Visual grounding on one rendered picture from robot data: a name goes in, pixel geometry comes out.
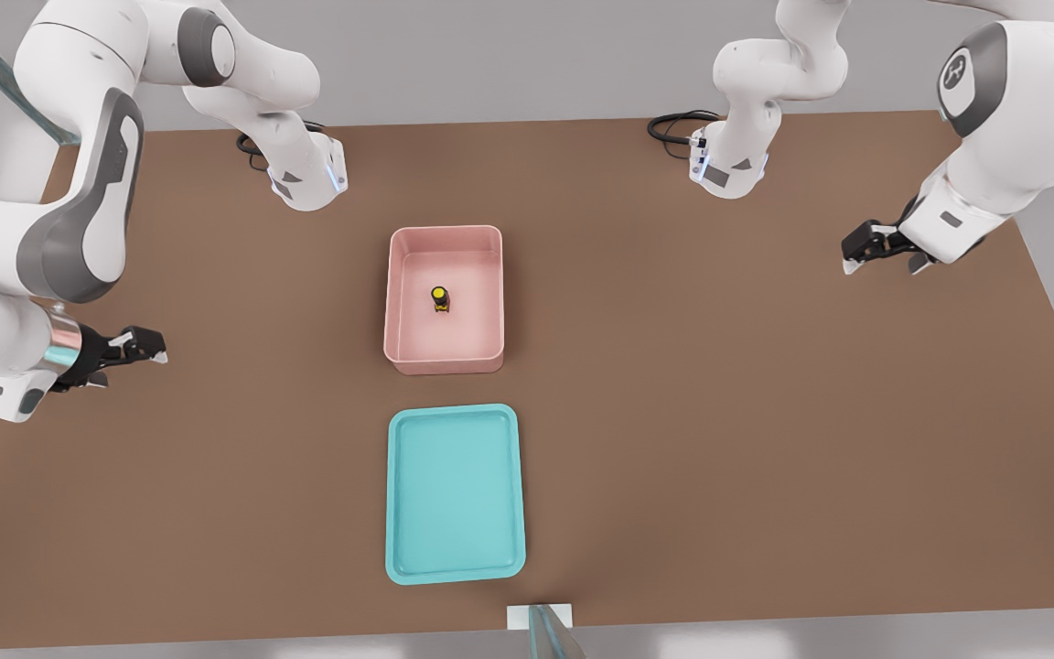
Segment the pale blue-green tray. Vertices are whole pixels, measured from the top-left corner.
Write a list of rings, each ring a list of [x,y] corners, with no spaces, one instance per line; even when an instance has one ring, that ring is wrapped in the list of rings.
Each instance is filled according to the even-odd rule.
[[[526,558],[514,409],[457,405],[393,416],[386,450],[389,579],[413,587],[511,578]]]

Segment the pink plastic box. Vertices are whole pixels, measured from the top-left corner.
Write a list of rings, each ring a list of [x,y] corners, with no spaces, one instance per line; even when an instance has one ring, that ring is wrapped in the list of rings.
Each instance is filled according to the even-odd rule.
[[[450,292],[435,313],[431,288]],[[505,351],[502,236],[492,225],[402,228],[389,246],[383,351],[404,375],[494,373]]]

